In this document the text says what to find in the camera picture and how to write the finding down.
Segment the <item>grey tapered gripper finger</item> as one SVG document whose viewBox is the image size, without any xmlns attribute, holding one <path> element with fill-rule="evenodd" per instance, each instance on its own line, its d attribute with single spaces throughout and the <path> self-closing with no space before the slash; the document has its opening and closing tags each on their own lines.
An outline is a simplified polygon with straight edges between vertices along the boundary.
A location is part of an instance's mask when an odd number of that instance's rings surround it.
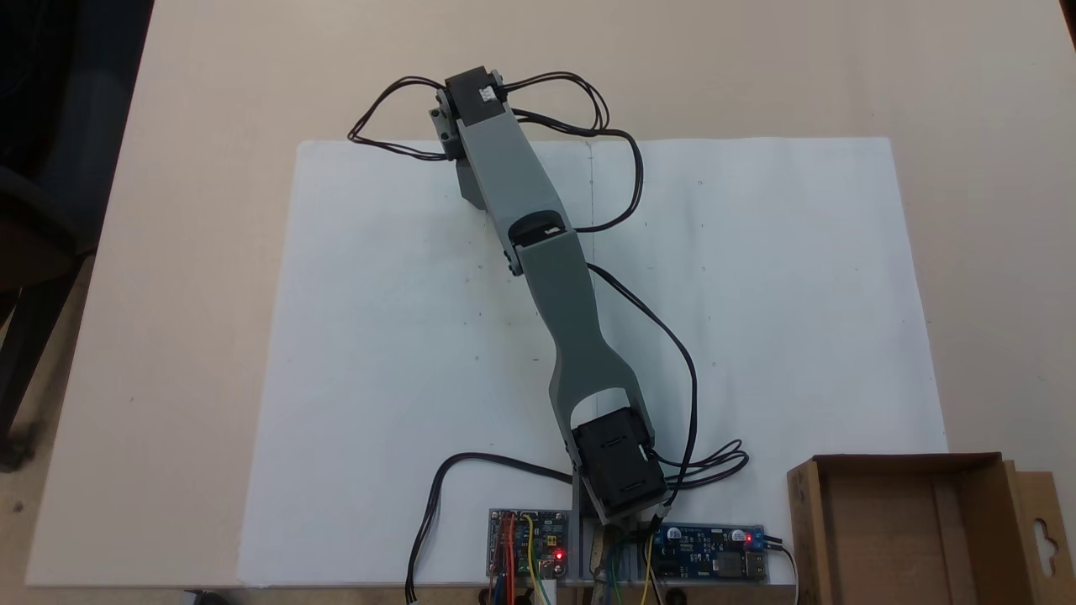
<svg viewBox="0 0 1076 605">
<path fill-rule="evenodd" d="M 468 158 L 458 158 L 456 160 L 456 175 L 458 184 L 461 184 L 462 198 L 473 205 L 476 210 L 487 211 L 487 202 L 485 202 L 479 182 L 477 182 L 472 163 Z"/>
</svg>

